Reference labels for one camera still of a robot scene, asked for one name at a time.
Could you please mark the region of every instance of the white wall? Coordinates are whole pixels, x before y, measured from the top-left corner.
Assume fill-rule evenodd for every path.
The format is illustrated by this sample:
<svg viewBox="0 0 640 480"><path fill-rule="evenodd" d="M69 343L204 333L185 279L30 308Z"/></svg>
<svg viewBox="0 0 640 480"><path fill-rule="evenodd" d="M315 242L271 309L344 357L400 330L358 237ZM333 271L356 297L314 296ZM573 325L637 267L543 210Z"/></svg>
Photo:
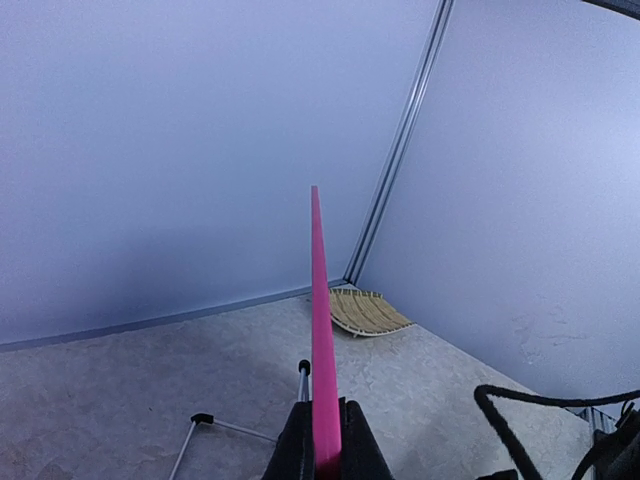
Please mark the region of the white wall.
<svg viewBox="0 0 640 480"><path fill-rule="evenodd" d="M638 388L640 22L458 0L358 286L541 393Z"/></svg>
<svg viewBox="0 0 640 480"><path fill-rule="evenodd" d="M341 278L435 9L0 5L0 343Z"/></svg>

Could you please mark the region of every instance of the bamboo mat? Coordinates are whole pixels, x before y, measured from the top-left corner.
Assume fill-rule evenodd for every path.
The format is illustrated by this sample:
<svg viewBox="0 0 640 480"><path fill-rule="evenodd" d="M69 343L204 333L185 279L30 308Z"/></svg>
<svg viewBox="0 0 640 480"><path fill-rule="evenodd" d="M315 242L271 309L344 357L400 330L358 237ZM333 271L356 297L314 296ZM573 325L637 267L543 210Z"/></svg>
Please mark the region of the bamboo mat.
<svg viewBox="0 0 640 480"><path fill-rule="evenodd" d="M334 288L330 300L333 322L354 336L387 335L413 325L379 293Z"/></svg>

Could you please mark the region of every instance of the metal rod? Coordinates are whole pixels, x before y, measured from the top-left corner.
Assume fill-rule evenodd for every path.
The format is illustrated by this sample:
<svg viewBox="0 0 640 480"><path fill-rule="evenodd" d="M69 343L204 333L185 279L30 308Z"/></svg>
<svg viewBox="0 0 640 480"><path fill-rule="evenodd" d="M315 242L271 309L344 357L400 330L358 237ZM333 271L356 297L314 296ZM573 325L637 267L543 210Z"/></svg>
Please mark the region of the metal rod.
<svg viewBox="0 0 640 480"><path fill-rule="evenodd" d="M596 420L595 420L595 412L594 412L592 407L587 407L587 420L589 421L589 430L590 430L590 434L591 434L591 443L595 445L595 443L596 443L596 437L595 437ZM595 466L591 466L590 470L591 470L591 478L593 480L598 480L598 474L596 473L596 467Z"/></svg>
<svg viewBox="0 0 640 480"><path fill-rule="evenodd" d="M248 428L244 428L244 427L239 427L237 425L233 425L232 423L227 423L227 422L223 422L221 420L215 419L213 421L214 425L219 425L221 427L224 428L228 428L229 430L235 430L236 432L240 432L240 433L245 433L247 435L251 435L252 437L258 437L258 438L262 438L264 440L268 440L270 442L273 443L278 443L278 439L277 438L273 438L273 437L269 437L267 435L264 435L260 432L255 432L253 430L249 430Z"/></svg>
<svg viewBox="0 0 640 480"><path fill-rule="evenodd" d="M605 431L604 429L604 415L602 414L602 412L600 410L596 410L596 426L598 427L598 429L602 432Z"/></svg>
<svg viewBox="0 0 640 480"><path fill-rule="evenodd" d="M304 377L304 392L302 396L303 401L308 402L309 398L309 375Z"/></svg>
<svg viewBox="0 0 640 480"><path fill-rule="evenodd" d="M300 381L298 382L298 401L304 402L304 384L307 377L307 371L304 368L300 369Z"/></svg>
<svg viewBox="0 0 640 480"><path fill-rule="evenodd" d="M176 478L176 473L178 472L178 467L180 466L180 462L182 462L182 457L184 457L184 452L187 450L187 445L189 445L189 440L191 440L191 436L193 435L193 431L196 428L196 422L191 423L191 428L189 428L189 433L187 434L187 439L184 441L182 445L182 450L178 454L178 459L176 460L176 464L173 466L173 470L171 471L171 475L169 476L169 480L174 480Z"/></svg>
<svg viewBox="0 0 640 480"><path fill-rule="evenodd" d="M360 233L356 249L345 272L344 279L354 285L356 285L360 279L374 237L380 226L382 214L387 207L389 195L398 175L398 170L404 160L405 151L407 150L418 113L420 112L427 83L429 82L435 59L438 56L442 44L452 7L453 0L440 0L436 8L431 31L429 32L422 56L420 57L418 71L416 72L407 104L402 113L396 136L393 140L387 162L385 163L383 174L376 187L374 200L367 213L367 219Z"/></svg>
<svg viewBox="0 0 640 480"><path fill-rule="evenodd" d="M611 419L611 417L607 417L607 433L613 433L616 431L615 422Z"/></svg>

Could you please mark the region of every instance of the floor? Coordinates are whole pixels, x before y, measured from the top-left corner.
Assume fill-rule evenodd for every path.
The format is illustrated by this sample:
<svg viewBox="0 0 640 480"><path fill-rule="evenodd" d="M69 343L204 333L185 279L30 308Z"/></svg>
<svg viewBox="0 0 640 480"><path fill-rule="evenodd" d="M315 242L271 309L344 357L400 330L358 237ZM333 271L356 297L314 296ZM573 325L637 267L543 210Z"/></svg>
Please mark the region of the floor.
<svg viewBox="0 0 640 480"><path fill-rule="evenodd" d="M0 478L168 478L189 417L277 436L310 357L307 296L203 319L0 354ZM520 388L427 330L378 338L336 328L340 394L360 402L398 480L511 468L475 406L480 383ZM569 478L588 424L496 402L546 479ZM272 445L201 427L178 479L259 479Z"/></svg>

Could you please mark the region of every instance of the pink plastic blade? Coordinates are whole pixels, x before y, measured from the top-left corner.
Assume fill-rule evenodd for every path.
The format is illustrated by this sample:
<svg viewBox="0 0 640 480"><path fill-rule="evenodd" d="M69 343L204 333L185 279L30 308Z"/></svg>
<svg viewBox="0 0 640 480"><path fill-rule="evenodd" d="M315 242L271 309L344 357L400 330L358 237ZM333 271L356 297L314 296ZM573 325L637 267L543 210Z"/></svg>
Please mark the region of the pink plastic blade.
<svg viewBox="0 0 640 480"><path fill-rule="evenodd" d="M338 408L338 382L333 349L327 262L322 236L322 216L318 187L311 187L312 213L312 364L313 443L316 476L319 480L339 480L342 437Z"/></svg>

